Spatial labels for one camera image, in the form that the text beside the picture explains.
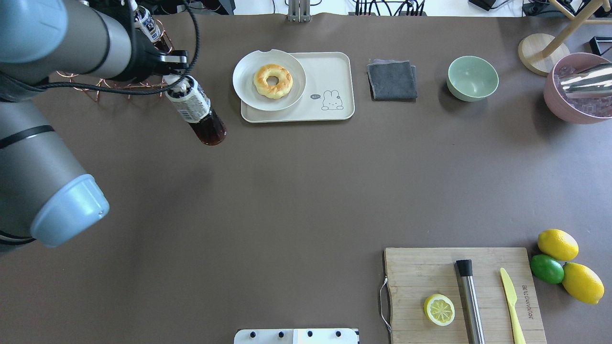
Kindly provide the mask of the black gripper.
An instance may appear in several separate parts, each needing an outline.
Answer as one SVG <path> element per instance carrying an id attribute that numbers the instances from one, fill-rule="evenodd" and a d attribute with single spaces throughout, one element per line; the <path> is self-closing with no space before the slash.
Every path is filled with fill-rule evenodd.
<path id="1" fill-rule="evenodd" d="M 186 71 L 188 64 L 188 52 L 185 50 L 173 50 L 164 53 L 158 50 L 146 35 L 133 26 L 132 10 L 129 5 L 127 9 L 120 10 L 119 14 L 127 14 L 131 24 L 125 28 L 128 35 L 130 58 L 124 70 L 113 77 L 114 81 L 140 82 L 151 75 L 178 74 Z"/>

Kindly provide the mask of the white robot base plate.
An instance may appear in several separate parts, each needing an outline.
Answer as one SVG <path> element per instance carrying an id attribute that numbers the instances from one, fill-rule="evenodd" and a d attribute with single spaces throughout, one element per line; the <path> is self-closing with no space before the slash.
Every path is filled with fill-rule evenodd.
<path id="1" fill-rule="evenodd" d="M 241 329 L 234 344 L 360 344 L 358 329 L 315 327 L 286 329 Z"/>

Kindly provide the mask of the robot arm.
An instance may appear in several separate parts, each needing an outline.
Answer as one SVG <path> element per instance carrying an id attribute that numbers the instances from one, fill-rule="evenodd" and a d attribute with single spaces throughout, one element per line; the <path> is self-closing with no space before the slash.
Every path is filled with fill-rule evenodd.
<path id="1" fill-rule="evenodd" d="M 186 76 L 197 57 L 164 53 L 136 30 L 132 0 L 1 2 L 1 254 L 57 247 L 109 213 L 109 201 L 52 125 L 76 115 L 56 71 L 87 80 Z"/>

